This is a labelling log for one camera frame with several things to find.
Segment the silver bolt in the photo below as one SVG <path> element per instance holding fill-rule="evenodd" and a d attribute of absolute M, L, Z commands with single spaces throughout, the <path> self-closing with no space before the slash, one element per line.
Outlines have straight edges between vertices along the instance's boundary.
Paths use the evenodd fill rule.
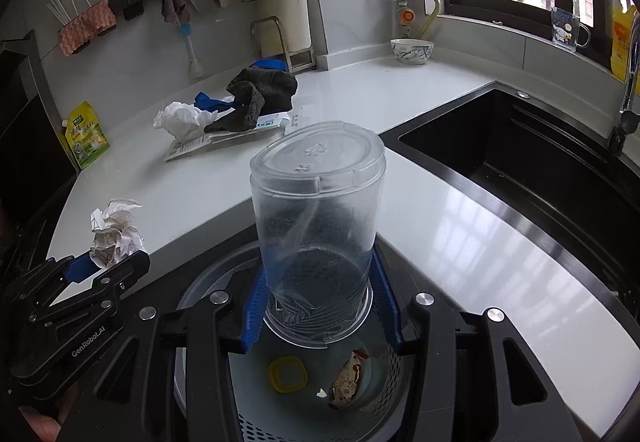
<path fill-rule="evenodd" d="M 499 308 L 490 308 L 488 311 L 486 311 L 486 316 L 491 321 L 495 321 L 496 323 L 500 323 L 500 321 L 504 320 L 504 312 Z"/>
<path fill-rule="evenodd" d="M 216 305 L 222 305 L 229 301 L 229 295 L 225 291 L 213 291 L 209 295 L 209 300 Z"/>
<path fill-rule="evenodd" d="M 154 317 L 156 317 L 156 308 L 143 307 L 140 309 L 140 312 L 138 312 L 138 316 L 140 316 L 140 319 L 142 319 L 142 321 L 153 319 Z"/>
<path fill-rule="evenodd" d="M 428 307 L 429 305 L 433 305 L 433 302 L 435 301 L 433 296 L 431 294 L 428 294 L 427 292 L 420 292 L 420 294 L 416 294 L 415 300 L 420 305 L 424 305 L 425 307 Z"/>

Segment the gray towel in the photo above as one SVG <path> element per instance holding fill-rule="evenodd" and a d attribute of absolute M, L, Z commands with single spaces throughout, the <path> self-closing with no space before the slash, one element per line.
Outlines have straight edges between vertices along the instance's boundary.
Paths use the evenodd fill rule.
<path fill-rule="evenodd" d="M 162 0 L 162 16 L 164 21 L 174 26 L 189 23 L 189 11 L 186 0 Z"/>
<path fill-rule="evenodd" d="M 274 68 L 247 67 L 226 86 L 233 94 L 234 110 L 207 126 L 204 131 L 245 132 L 255 128 L 260 115 L 288 112 L 298 90 L 293 74 Z"/>

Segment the glass mug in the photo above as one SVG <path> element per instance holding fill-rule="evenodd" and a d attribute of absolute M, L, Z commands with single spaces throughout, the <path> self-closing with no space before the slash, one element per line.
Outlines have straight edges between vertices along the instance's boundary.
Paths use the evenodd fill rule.
<path fill-rule="evenodd" d="M 587 31 L 587 41 L 578 44 L 580 28 Z M 573 13 L 558 8 L 551 8 L 551 41 L 554 45 L 575 52 L 576 47 L 584 48 L 591 41 L 591 31 L 580 23 L 580 18 Z"/>

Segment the floral patterned bowl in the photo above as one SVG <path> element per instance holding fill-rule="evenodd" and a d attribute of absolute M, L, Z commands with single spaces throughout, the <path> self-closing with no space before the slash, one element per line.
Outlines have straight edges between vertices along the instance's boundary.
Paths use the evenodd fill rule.
<path fill-rule="evenodd" d="M 400 40 L 391 40 L 391 48 L 393 48 L 396 58 L 402 63 L 423 65 L 431 56 L 433 42 L 401 38 Z"/>

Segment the black sink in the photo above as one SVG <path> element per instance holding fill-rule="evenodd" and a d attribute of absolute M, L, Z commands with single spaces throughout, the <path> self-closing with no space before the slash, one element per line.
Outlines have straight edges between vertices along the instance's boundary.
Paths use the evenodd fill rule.
<path fill-rule="evenodd" d="M 596 282 L 596 297 L 606 305 L 617 297 L 640 319 L 640 177 L 601 137 L 500 84 L 381 137 L 526 234 L 592 292 L 595 275 L 610 291 Z"/>

